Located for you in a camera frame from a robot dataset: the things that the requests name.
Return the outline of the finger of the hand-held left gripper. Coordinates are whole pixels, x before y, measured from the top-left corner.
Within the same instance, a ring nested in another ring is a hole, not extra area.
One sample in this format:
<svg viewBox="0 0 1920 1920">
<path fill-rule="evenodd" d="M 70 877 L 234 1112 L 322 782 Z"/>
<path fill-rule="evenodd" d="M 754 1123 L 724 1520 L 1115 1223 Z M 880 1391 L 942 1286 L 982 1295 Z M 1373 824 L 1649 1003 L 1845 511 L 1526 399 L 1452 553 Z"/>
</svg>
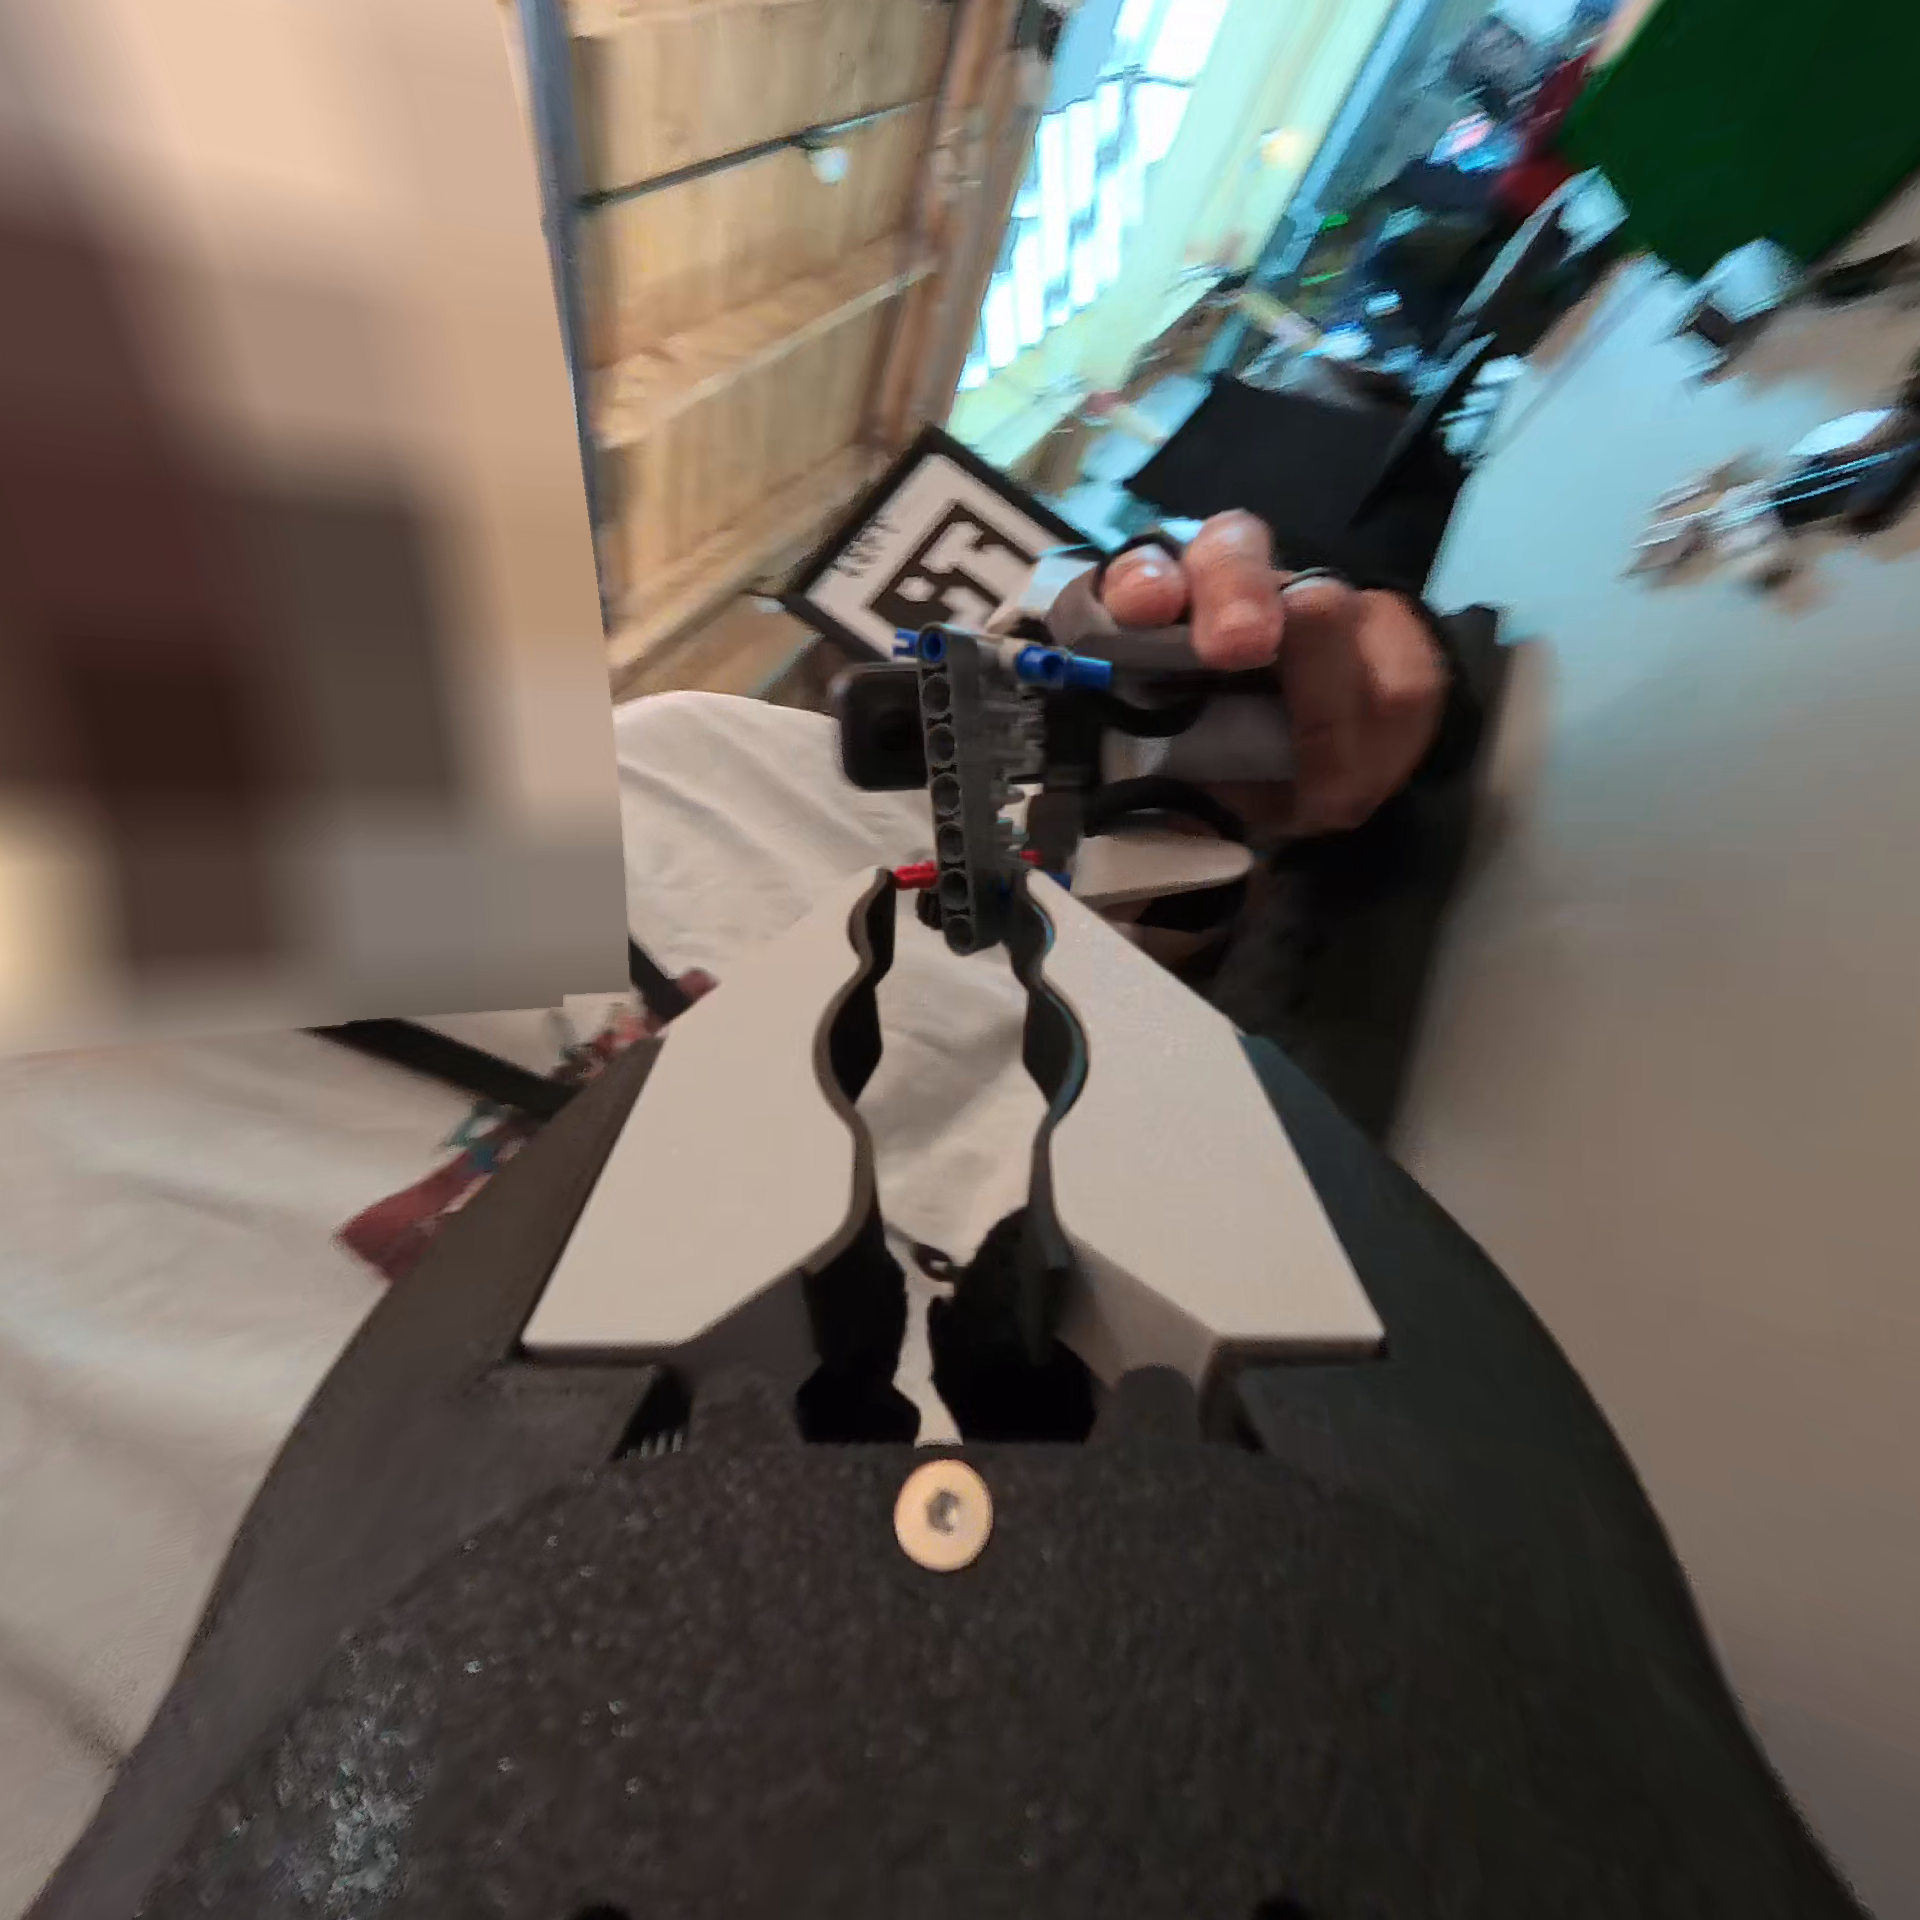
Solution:
<svg viewBox="0 0 1920 1920">
<path fill-rule="evenodd" d="M 1043 877 L 1043 903 L 1150 907 L 1244 884 L 1254 856 L 1228 839 L 1201 832 L 1101 832 L 1072 856 L 1065 879 Z"/>
</svg>

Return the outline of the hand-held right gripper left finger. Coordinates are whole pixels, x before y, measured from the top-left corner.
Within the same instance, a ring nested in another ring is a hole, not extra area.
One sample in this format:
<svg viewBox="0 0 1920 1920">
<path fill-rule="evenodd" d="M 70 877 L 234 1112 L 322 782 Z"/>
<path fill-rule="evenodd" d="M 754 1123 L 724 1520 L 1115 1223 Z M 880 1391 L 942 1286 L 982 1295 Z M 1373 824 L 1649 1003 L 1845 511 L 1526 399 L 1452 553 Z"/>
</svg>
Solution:
<svg viewBox="0 0 1920 1920">
<path fill-rule="evenodd" d="M 524 1351 L 844 1351 L 891 966 L 894 877 L 867 867 L 674 1020 Z"/>
</svg>

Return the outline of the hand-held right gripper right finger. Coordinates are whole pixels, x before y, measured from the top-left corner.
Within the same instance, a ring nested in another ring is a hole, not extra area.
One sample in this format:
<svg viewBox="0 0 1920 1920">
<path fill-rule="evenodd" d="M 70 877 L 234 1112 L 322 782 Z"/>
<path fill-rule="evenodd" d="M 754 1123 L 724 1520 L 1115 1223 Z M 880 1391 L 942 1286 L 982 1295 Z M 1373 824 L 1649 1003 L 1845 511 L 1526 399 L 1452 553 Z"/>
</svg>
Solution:
<svg viewBox="0 0 1920 1920">
<path fill-rule="evenodd" d="M 1380 1354 L 1239 1029 L 1043 873 L 1017 900 L 1017 979 L 1042 1330 L 1095 1380 Z"/>
</svg>

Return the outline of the dark grey lego beam assembly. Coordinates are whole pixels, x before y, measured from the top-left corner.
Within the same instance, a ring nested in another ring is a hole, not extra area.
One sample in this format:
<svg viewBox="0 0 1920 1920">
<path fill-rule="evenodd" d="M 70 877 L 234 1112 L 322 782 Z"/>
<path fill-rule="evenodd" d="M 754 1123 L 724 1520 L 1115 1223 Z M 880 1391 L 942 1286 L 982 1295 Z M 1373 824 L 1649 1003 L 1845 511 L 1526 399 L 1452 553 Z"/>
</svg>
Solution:
<svg viewBox="0 0 1920 1920">
<path fill-rule="evenodd" d="M 1016 922 L 1026 873 L 1072 884 L 1095 785 L 1095 743 L 1052 737 L 1115 693 L 1115 661 L 1021 635 L 925 624 L 894 635 L 914 673 L 930 809 L 930 922 L 963 960 Z"/>
</svg>

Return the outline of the person's left hand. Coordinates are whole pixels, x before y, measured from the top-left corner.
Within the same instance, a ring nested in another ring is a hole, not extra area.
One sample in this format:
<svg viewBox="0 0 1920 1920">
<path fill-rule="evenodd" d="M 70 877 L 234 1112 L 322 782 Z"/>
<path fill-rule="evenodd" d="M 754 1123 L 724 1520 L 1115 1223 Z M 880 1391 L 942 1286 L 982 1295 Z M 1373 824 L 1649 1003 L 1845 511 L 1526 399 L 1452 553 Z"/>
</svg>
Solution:
<svg viewBox="0 0 1920 1920">
<path fill-rule="evenodd" d="M 1101 602 L 1122 624 L 1193 624 L 1217 673 L 1279 681 L 1280 772 L 1203 782 L 1254 839 L 1364 830 L 1440 733 L 1450 661 L 1423 613 L 1394 590 L 1280 568 L 1254 514 L 1208 520 L 1179 561 L 1159 542 L 1122 553 Z"/>
</svg>

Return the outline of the black office chair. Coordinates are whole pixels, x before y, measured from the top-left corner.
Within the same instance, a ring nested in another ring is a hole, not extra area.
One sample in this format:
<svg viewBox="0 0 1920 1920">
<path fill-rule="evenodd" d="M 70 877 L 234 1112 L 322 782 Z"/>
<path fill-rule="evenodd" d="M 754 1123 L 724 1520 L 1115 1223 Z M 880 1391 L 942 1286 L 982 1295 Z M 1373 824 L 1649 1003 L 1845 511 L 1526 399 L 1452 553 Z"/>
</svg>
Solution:
<svg viewBox="0 0 1920 1920">
<path fill-rule="evenodd" d="M 1437 553 L 1431 514 L 1405 495 L 1364 514 L 1405 421 L 1405 405 L 1373 399 L 1217 374 L 1168 441 L 1122 478 L 1122 491 L 1157 521 L 1252 514 L 1285 568 L 1423 589 Z"/>
</svg>

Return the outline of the white printed t-shirt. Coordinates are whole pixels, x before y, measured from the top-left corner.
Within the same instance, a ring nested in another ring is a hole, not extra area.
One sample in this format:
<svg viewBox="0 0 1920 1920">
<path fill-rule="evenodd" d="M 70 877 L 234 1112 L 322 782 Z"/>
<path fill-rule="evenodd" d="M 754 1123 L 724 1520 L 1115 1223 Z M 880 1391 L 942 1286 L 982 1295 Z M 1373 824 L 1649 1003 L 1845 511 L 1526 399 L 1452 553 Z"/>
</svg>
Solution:
<svg viewBox="0 0 1920 1920">
<path fill-rule="evenodd" d="M 613 714 L 631 932 L 724 976 L 834 879 L 926 856 L 821 714 Z M 302 1403 L 384 1281 L 335 1229 L 466 1101 L 302 1033 L 41 1052 L 0 1089 L 0 1761 L 23 1910 L 146 1731 Z"/>
</svg>

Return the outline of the green plastic bin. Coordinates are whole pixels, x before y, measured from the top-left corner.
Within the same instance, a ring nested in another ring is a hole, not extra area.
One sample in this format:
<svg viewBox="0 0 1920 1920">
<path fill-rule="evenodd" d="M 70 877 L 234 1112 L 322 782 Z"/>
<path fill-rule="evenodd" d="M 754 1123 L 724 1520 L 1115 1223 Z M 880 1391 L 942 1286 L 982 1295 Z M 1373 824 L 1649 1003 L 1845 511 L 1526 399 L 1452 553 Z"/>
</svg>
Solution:
<svg viewBox="0 0 1920 1920">
<path fill-rule="evenodd" d="M 1920 165 L 1912 0 L 1664 0 L 1601 67 L 1560 153 L 1633 252 L 1706 278 L 1746 242 L 1834 256 Z"/>
</svg>

